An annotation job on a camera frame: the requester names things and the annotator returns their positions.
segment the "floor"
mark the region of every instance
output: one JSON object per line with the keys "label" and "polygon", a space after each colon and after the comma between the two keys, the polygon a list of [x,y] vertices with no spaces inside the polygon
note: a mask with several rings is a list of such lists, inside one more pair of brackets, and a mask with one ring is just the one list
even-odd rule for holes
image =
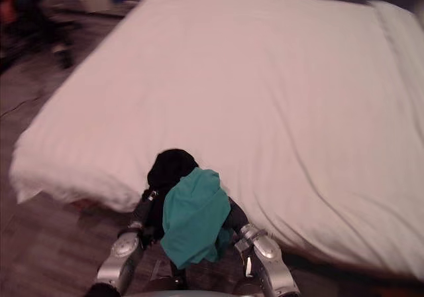
{"label": "floor", "polygon": [[[78,66],[119,19],[87,15],[72,18],[83,26],[72,33],[72,52]],[[61,70],[49,51],[43,50],[22,57],[1,75],[0,295],[4,297],[82,296],[107,257],[118,230],[127,223],[124,214],[100,208],[80,212],[43,194],[17,205],[9,184],[7,175],[15,141],[74,68]],[[231,292],[242,277],[238,257],[229,249],[219,263],[190,267],[189,285],[193,289]],[[159,245],[153,246],[138,266],[129,294],[140,292],[150,279],[169,273],[165,254]],[[380,296],[367,280],[335,274],[337,271],[323,275],[316,270],[293,269],[303,297]]]}

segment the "white bedsheet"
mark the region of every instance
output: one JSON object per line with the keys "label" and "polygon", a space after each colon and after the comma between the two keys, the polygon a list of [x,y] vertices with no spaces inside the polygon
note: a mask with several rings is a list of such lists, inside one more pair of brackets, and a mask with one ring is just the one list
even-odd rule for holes
{"label": "white bedsheet", "polygon": [[423,33],[375,6],[142,1],[18,140],[19,201],[130,211],[178,147],[283,247],[424,280]]}

